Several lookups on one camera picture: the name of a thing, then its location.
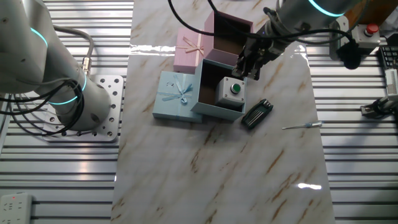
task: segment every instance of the emergency stop button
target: emergency stop button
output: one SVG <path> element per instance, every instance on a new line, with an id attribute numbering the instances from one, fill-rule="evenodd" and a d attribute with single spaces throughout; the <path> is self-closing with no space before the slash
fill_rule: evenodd
<path id="1" fill-rule="evenodd" d="M 377 24 L 368 24 L 365 30 L 365 35 L 371 37 L 377 32 L 379 32 L 379 26 Z"/>

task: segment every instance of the ribbon bow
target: ribbon bow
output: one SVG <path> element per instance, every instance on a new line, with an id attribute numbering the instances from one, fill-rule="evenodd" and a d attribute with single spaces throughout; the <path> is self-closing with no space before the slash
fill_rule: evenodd
<path id="1" fill-rule="evenodd" d="M 194 51 L 196 51 L 196 50 L 199 50 L 199 52 L 203 55 L 204 54 L 204 51 L 203 51 L 203 47 L 201 46 L 201 47 L 199 47 L 199 46 L 197 46 L 196 44 L 194 44 L 191 40 L 189 40 L 188 38 L 186 38 L 186 37 L 184 37 L 183 38 L 183 40 L 189 45 L 189 46 L 177 46 L 177 48 L 180 48 L 180 49 L 185 49 L 185 52 L 186 53 L 190 53 L 190 52 L 194 52 Z"/>
<path id="2" fill-rule="evenodd" d="M 163 98 L 162 100 L 163 101 L 169 101 L 169 100 L 174 100 L 174 99 L 181 98 L 181 103 L 182 104 L 187 104 L 188 100 L 185 97 L 185 93 L 188 92 L 188 91 L 192 91 L 192 83 L 189 84 L 189 86 L 185 90 L 183 90 L 181 88 L 181 84 L 180 84 L 180 82 L 178 80 L 177 75 L 174 75 L 174 79 L 175 79 L 175 84 L 177 85 L 177 88 L 178 88 L 178 91 L 180 92 L 180 94 L 175 94 L 174 96 L 166 97 L 166 98 Z"/>

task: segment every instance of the power strip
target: power strip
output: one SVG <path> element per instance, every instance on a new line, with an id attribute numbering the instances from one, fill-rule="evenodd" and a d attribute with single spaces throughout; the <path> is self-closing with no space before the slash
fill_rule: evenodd
<path id="1" fill-rule="evenodd" d="M 384 71 L 386 74 L 386 84 L 387 84 L 387 95 L 388 100 L 397 101 L 398 100 L 398 72 L 396 69 L 386 69 Z"/>
<path id="2" fill-rule="evenodd" d="M 29 224 L 32 196 L 27 193 L 0 198 L 0 224 Z"/>

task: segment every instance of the green button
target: green button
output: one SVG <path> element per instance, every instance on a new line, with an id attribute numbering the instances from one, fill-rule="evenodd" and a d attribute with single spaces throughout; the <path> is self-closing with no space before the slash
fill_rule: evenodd
<path id="1" fill-rule="evenodd" d="M 231 91 L 235 94 L 238 94 L 241 91 L 241 86 L 237 83 L 231 86 Z"/>

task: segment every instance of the teal gift box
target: teal gift box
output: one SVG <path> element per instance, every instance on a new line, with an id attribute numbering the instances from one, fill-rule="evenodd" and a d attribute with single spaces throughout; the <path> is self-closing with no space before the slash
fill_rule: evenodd
<path id="1" fill-rule="evenodd" d="M 192 91 L 197 88 L 194 87 L 194 76 L 162 72 L 152 115 L 155 118 L 201 123 L 202 115 L 191 111 L 197 103 L 197 100 L 192 98 Z"/>

